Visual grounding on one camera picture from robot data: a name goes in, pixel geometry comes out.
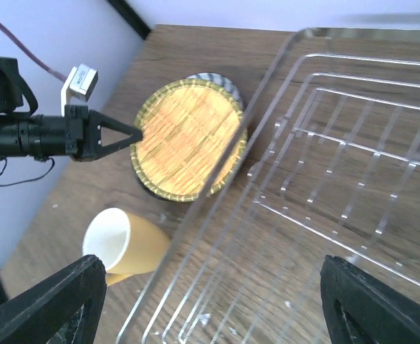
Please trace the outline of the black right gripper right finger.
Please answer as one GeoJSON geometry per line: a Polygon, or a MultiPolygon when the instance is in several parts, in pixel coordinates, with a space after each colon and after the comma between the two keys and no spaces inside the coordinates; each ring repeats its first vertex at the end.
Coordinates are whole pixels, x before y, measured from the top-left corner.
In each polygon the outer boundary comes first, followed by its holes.
{"type": "Polygon", "coordinates": [[[420,343],[420,304],[342,257],[325,257],[320,294],[332,343],[420,343]]]}

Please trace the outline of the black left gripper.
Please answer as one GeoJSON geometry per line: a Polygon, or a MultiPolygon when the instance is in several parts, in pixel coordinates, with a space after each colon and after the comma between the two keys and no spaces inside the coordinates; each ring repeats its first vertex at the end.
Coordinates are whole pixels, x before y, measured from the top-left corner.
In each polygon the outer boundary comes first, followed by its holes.
{"type": "Polygon", "coordinates": [[[122,123],[86,105],[65,105],[65,153],[74,161],[95,161],[140,142],[142,131],[122,123]],[[106,128],[129,137],[103,145],[97,129],[106,128]]]}

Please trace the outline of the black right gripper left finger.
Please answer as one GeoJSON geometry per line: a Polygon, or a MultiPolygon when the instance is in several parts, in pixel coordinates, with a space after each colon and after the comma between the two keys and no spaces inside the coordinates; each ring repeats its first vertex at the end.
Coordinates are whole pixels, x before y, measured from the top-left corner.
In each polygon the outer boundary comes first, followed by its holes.
{"type": "Polygon", "coordinates": [[[94,255],[14,298],[0,280],[0,343],[93,343],[106,289],[105,268],[94,255]]]}

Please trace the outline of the yellow woven bamboo plate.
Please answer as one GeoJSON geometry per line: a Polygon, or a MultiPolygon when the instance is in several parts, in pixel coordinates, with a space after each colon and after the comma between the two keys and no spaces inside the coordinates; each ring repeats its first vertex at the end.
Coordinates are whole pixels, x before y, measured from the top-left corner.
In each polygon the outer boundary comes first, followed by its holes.
{"type": "Polygon", "coordinates": [[[158,194],[194,201],[243,118],[239,103],[216,83],[168,83],[145,101],[135,118],[143,139],[130,147],[133,168],[158,194]]]}

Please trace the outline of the blue striped white plate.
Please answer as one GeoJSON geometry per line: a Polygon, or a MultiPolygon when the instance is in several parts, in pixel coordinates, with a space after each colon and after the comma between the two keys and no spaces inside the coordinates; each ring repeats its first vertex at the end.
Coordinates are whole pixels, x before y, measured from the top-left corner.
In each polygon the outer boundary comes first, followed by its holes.
{"type": "Polygon", "coordinates": [[[215,72],[200,72],[194,75],[189,75],[187,79],[200,79],[216,83],[231,94],[243,110],[245,109],[244,101],[240,95],[238,87],[229,78],[215,72]]]}

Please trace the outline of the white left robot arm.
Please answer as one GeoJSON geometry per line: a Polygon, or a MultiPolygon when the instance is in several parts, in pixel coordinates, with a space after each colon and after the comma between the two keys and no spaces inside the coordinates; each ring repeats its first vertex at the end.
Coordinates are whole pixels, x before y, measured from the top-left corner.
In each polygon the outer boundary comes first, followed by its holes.
{"type": "Polygon", "coordinates": [[[57,156],[96,161],[141,141],[140,129],[86,104],[70,104],[74,97],[88,100],[97,81],[97,70],[73,67],[61,89],[61,114],[38,115],[37,99],[19,74],[17,60],[0,57],[0,161],[27,156],[41,162],[57,156]]]}

